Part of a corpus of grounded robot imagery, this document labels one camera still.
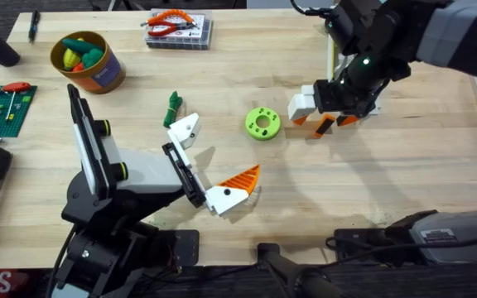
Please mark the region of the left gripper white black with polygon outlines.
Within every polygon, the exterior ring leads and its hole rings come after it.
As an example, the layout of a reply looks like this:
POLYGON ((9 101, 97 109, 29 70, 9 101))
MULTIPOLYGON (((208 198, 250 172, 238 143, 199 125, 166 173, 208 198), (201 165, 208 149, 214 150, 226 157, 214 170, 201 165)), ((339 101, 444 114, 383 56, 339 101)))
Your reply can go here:
POLYGON ((123 162, 128 178, 118 182, 119 190, 130 190, 138 195, 172 194, 182 191, 188 200, 200 207, 206 203, 218 215, 242 204, 253 193, 260 175, 257 164, 210 189, 204 191, 185 152, 201 129, 200 116, 192 113, 170 125, 167 134, 172 142, 163 146, 164 154, 122 149, 112 144, 112 163, 123 162))

